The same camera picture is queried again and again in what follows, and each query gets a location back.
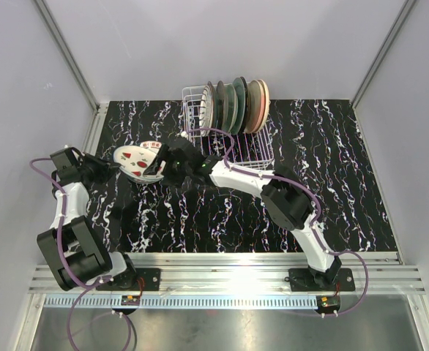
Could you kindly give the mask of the white watermelon plate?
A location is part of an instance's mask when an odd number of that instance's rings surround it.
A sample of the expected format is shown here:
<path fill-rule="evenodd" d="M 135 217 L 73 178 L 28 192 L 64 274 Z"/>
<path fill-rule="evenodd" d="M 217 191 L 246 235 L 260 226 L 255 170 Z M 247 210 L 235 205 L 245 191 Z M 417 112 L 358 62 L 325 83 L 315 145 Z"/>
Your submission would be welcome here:
<path fill-rule="evenodd" d="M 143 172 L 150 166 L 157 156 L 162 143 L 148 140 L 138 145 L 120 146 L 113 152 L 113 160 L 120 164 L 120 170 L 134 183 L 152 184 L 163 180 L 163 162 L 156 175 L 144 175 Z"/>

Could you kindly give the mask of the grey reindeer snowflake plate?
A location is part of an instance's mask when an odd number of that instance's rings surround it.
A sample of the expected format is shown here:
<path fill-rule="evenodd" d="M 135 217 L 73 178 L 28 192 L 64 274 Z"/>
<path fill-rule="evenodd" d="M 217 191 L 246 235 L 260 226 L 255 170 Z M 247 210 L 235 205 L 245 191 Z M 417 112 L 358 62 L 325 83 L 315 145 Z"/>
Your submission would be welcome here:
<path fill-rule="evenodd" d="M 216 87 L 217 97 L 217 124 L 216 127 L 224 132 L 228 131 L 228 97 L 223 81 L 219 81 Z"/>

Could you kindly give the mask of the green plate with flower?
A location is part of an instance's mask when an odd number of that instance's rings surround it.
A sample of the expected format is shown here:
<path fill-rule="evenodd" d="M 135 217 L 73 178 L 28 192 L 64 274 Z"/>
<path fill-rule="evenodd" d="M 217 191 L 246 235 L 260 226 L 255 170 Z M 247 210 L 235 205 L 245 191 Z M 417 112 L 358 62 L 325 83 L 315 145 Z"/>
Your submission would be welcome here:
<path fill-rule="evenodd" d="M 225 85 L 225 93 L 228 102 L 228 108 L 227 116 L 225 118 L 224 131 L 231 132 L 231 130 L 234 128 L 234 124 L 237 117 L 238 97 L 233 84 Z"/>

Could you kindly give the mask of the pink cream branch plate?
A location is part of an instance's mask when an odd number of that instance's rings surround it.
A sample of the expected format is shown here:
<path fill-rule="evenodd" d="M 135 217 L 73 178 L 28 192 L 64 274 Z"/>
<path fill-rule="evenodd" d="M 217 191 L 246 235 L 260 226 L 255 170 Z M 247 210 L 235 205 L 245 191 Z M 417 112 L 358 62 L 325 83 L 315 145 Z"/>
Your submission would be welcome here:
<path fill-rule="evenodd" d="M 264 117 L 265 93 L 261 82 L 258 80 L 252 80 L 247 87 L 250 103 L 245 132 L 252 134 L 258 131 Z"/>

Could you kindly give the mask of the dark striped rim plate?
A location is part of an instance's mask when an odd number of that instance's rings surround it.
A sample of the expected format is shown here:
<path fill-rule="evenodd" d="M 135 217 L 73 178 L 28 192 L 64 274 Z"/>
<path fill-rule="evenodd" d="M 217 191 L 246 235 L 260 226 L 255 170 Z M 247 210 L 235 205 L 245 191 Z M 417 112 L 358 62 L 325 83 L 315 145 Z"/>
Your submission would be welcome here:
<path fill-rule="evenodd" d="M 239 134 L 242 132 L 245 128 L 245 118 L 247 115 L 247 98 L 248 98 L 248 89 L 247 89 L 247 81 L 244 77 L 237 77 L 233 81 L 233 86 L 235 88 L 237 101 L 238 101 L 238 107 L 237 107 L 237 114 L 236 114 L 236 121 L 234 123 L 234 127 L 231 130 L 231 132 L 234 135 Z"/>

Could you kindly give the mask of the orange cream leaf plate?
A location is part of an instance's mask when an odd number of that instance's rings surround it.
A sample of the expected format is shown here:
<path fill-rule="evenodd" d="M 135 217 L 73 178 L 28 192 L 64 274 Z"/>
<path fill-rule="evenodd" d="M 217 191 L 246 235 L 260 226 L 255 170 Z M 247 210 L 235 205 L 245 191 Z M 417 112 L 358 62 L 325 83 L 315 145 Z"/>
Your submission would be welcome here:
<path fill-rule="evenodd" d="M 268 86 L 265 83 L 265 81 L 262 79 L 258 79 L 258 82 L 261 84 L 261 86 L 264 90 L 264 114 L 262 117 L 261 125 L 258 128 L 258 131 L 260 132 L 264 128 L 264 126 L 266 124 L 266 120 L 267 120 L 268 115 L 269 115 L 270 96 L 269 96 L 269 89 L 268 89 Z"/>

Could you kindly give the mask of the white blue sunburst plate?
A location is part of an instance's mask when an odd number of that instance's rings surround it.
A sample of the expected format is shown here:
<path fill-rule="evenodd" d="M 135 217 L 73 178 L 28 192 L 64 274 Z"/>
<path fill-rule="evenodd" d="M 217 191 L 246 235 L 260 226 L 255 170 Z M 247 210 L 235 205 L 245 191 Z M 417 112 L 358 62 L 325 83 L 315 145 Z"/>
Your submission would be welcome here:
<path fill-rule="evenodd" d="M 207 84 L 204 87 L 199 108 L 199 127 L 210 128 L 215 118 L 215 101 L 211 96 Z"/>

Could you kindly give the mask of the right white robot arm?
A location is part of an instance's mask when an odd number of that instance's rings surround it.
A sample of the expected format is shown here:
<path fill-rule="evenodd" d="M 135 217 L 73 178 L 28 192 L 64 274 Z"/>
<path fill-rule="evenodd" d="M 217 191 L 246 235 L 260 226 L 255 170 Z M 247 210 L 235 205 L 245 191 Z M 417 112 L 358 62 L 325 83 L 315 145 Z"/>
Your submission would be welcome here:
<path fill-rule="evenodd" d="M 186 178 L 195 183 L 229 188 L 260 198 L 271 220 L 293 234 L 307 260 L 306 268 L 291 268 L 285 281 L 296 291 L 353 291 L 354 279 L 340 258 L 332 253 L 323 235 L 313 226 L 319 205 L 307 188 L 291 179 L 285 166 L 272 171 L 236 167 L 219 156 L 204 156 L 188 140 L 179 138 L 162 145 L 144 175 L 161 174 L 163 183 L 181 186 Z"/>

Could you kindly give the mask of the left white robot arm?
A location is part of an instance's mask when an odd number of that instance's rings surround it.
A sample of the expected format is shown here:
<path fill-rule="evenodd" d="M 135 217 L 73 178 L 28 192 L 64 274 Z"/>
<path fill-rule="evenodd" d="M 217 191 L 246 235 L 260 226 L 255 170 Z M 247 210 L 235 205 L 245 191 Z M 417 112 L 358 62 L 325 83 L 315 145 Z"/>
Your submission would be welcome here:
<path fill-rule="evenodd" d="M 138 273 L 127 254 L 109 252 L 86 216 L 89 188 L 108 182 L 119 164 L 66 147 L 50 155 L 55 170 L 46 175 L 53 184 L 56 214 L 50 228 L 37 236 L 37 244 L 58 286 L 64 291 L 85 287 L 103 278 L 104 290 L 131 290 Z"/>

